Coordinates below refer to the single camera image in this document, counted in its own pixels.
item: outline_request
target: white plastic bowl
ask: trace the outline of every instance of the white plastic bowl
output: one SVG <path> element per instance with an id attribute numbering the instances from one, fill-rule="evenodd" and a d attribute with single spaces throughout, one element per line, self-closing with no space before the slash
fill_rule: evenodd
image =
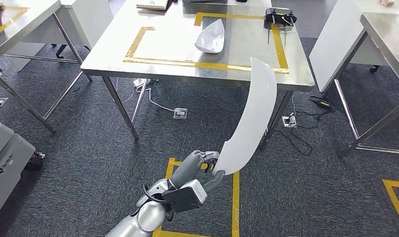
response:
<path id="1" fill-rule="evenodd" d="M 198 36 L 195 47 L 205 53 L 219 53 L 224 47 L 224 26 L 221 19 L 207 26 Z"/>

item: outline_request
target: robotic hand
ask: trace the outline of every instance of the robotic hand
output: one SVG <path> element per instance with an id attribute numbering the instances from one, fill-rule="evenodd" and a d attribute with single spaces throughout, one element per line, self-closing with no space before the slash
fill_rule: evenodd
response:
<path id="1" fill-rule="evenodd" d="M 221 184 L 225 171 L 217 171 L 214 178 L 204 185 L 195 176 L 203 163 L 207 164 L 206 173 L 213 169 L 219 156 L 218 152 L 194 151 L 170 179 L 161 179 L 149 189 L 144 185 L 145 194 L 138 200 L 137 210 L 125 217 L 106 237 L 148 237 L 165 220 L 172 221 L 174 212 L 200 208 L 207 194 Z"/>

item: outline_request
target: wheel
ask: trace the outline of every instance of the wheel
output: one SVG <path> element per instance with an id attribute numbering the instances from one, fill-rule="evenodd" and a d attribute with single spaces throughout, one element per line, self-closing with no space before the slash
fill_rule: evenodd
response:
<path id="1" fill-rule="evenodd" d="M 42 168 L 42 165 L 44 164 L 44 157 L 45 155 L 43 153 L 35 151 L 31 159 L 25 166 L 25 169 L 33 171 L 40 170 Z"/>
<path id="2" fill-rule="evenodd" d="M 370 73 L 376 73 L 379 67 L 380 66 L 378 65 L 374 65 L 372 68 L 370 68 Z"/>

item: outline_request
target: gray machine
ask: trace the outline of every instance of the gray machine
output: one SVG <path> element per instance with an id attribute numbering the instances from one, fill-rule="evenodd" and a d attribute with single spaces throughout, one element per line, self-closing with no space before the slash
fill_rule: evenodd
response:
<path id="1" fill-rule="evenodd" d="M 216 189 L 225 172 L 219 170 L 214 178 L 201 185 L 196 174 L 201 165 L 213 168 L 218 152 L 194 151 L 187 156 L 170 179 L 161 179 L 150 188 L 144 185 L 144 195 L 136 203 L 137 210 L 125 217 L 106 237 L 149 237 L 165 220 L 172 221 L 174 212 L 200 208 L 207 195 Z"/>
<path id="2" fill-rule="evenodd" d="M 42 158 L 34 146 L 0 123 L 0 209 L 19 182 L 22 170 L 26 166 L 39 169 Z"/>

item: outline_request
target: floor outlet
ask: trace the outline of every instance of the floor outlet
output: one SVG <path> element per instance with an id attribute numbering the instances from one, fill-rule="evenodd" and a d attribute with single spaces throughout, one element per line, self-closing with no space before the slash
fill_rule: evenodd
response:
<path id="1" fill-rule="evenodd" d="M 297 121 L 295 120 L 295 116 L 284 116 L 282 117 L 282 123 L 284 127 L 294 127 L 297 125 Z"/>

